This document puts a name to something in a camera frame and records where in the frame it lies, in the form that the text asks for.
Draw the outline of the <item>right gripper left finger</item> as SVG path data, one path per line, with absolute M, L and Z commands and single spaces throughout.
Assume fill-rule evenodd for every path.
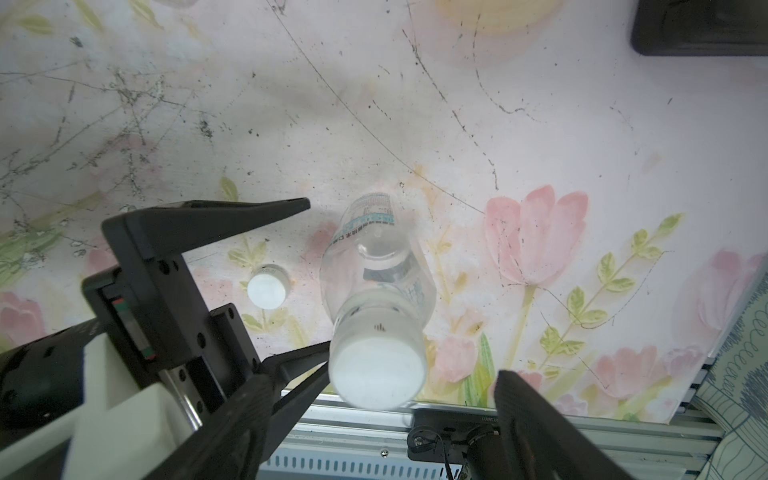
M 158 467 L 148 479 L 254 479 L 278 448 L 273 382 L 255 375 Z

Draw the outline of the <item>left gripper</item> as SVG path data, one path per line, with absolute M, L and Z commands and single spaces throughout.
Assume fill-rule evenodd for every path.
M 130 211 L 102 223 L 117 260 L 87 278 L 83 294 L 134 380 L 175 390 L 194 420 L 208 419 L 259 364 L 237 309 L 211 310 L 184 253 L 311 208 L 307 198 L 263 203 L 191 200 Z M 261 461 L 268 460 L 330 384 L 330 342 L 265 359 L 274 401 Z

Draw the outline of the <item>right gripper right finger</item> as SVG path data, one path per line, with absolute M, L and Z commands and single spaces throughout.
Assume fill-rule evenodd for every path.
M 498 373 L 494 400 L 507 469 L 513 479 L 629 479 L 631 476 L 528 382 Z

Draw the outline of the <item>short clear plastic bottle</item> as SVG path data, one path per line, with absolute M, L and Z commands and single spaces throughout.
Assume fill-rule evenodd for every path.
M 330 319 L 339 325 L 352 310 L 385 293 L 419 329 L 430 321 L 436 286 L 414 229 L 401 219 L 393 197 L 368 193 L 344 212 L 321 259 L 321 292 Z

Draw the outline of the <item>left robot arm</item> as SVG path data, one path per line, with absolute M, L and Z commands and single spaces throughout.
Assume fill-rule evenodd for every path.
M 246 465 L 266 461 L 328 385 L 329 346 L 260 359 L 236 307 L 209 309 L 183 256 L 310 206 L 306 198 L 194 200 L 104 221 L 117 265 L 83 283 L 95 316 L 2 355 L 3 426 L 32 435 L 81 407 L 85 346 L 106 334 L 131 380 L 191 394 L 191 416 L 203 427 L 193 456 L 247 438 Z

